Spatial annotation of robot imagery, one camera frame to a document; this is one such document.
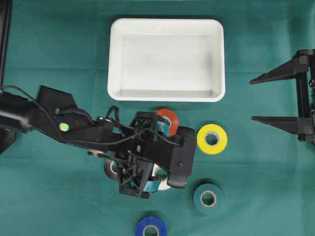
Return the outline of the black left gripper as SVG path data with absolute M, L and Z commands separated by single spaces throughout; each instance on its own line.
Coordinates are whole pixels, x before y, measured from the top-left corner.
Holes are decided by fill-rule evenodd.
M 119 112 L 108 117 L 119 131 L 119 139 L 110 150 L 114 156 L 108 159 L 116 162 L 119 193 L 147 199 L 158 190 L 160 180 L 151 177 L 154 164 L 164 157 L 171 157 L 167 150 L 177 146 L 171 136 L 172 121 L 169 117 L 154 112 L 137 112 L 129 125 L 119 120 Z M 158 176 L 167 173 L 159 170 Z

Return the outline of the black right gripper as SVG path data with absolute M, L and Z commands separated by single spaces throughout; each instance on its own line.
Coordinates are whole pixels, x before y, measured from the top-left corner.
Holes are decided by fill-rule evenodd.
M 315 142 L 315 51 L 298 50 L 296 59 L 249 81 L 250 85 L 293 79 L 298 60 L 306 68 L 296 78 L 298 117 L 252 116 L 252 120 L 267 124 L 291 134 L 298 134 L 301 142 Z

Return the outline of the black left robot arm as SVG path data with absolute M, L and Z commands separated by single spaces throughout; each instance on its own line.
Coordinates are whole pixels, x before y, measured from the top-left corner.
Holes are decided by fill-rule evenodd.
M 92 118 L 70 93 L 42 86 L 33 98 L 22 89 L 17 95 L 10 89 L 0 88 L 1 128 L 22 133 L 35 129 L 104 158 L 104 171 L 118 183 L 120 193 L 148 198 L 162 182 L 155 174 L 157 168 L 166 172 L 169 186 L 185 184 L 185 176 L 175 169 L 184 138 L 181 134 L 168 137 L 158 114 L 137 112 L 130 124 L 123 124 L 116 106 L 106 116 Z

